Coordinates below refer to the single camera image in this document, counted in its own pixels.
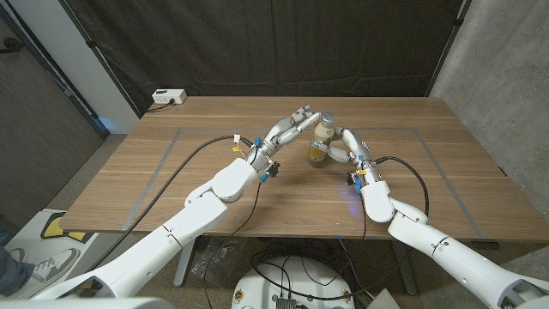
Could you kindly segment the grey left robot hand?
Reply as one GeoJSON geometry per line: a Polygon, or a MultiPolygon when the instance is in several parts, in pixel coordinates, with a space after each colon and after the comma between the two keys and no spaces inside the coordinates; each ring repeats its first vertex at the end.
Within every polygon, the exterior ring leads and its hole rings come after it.
{"type": "Polygon", "coordinates": [[[303,106],[292,115],[280,119],[263,137],[257,147],[247,155],[246,161],[259,173],[265,169],[271,157],[283,146],[293,142],[301,132],[314,124],[320,112],[310,112],[310,106],[303,106]]]}

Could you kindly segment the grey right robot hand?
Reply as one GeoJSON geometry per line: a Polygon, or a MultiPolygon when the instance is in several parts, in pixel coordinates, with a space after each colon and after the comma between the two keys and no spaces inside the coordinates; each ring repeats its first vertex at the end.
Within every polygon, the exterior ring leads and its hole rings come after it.
{"type": "Polygon", "coordinates": [[[356,133],[346,128],[336,127],[335,137],[343,141],[348,151],[321,142],[316,143],[317,148],[335,161],[342,163],[351,161],[356,166],[357,173],[365,171],[367,185],[382,180],[371,158],[369,148],[356,133]]]}

